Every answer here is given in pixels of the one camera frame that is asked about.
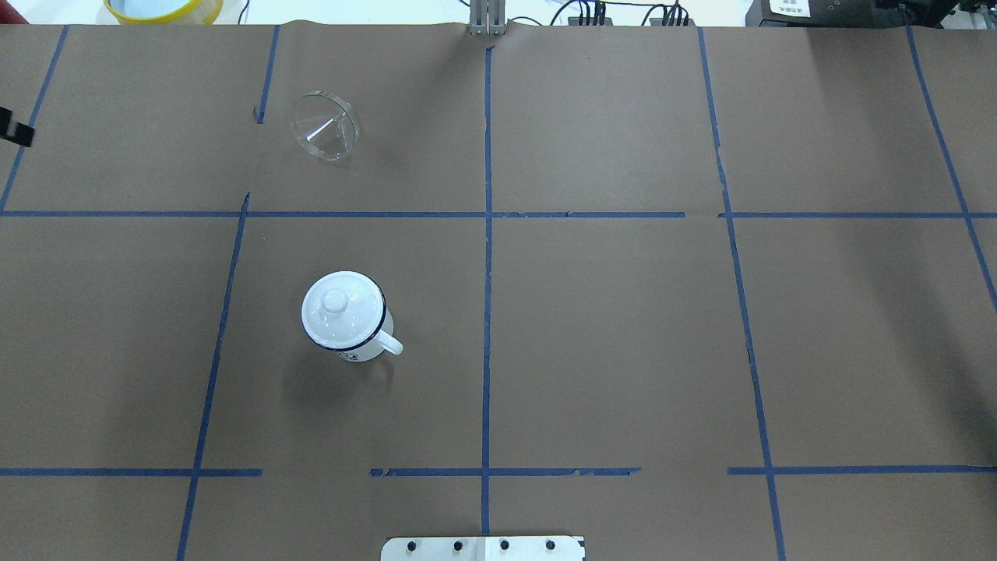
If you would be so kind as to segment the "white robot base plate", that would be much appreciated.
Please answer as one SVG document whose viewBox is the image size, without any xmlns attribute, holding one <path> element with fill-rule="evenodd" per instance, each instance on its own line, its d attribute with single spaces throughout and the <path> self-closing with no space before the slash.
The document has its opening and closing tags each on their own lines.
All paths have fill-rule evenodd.
<svg viewBox="0 0 997 561">
<path fill-rule="evenodd" d="M 381 560 L 585 560 L 583 537 L 570 535 L 396 537 Z"/>
</svg>

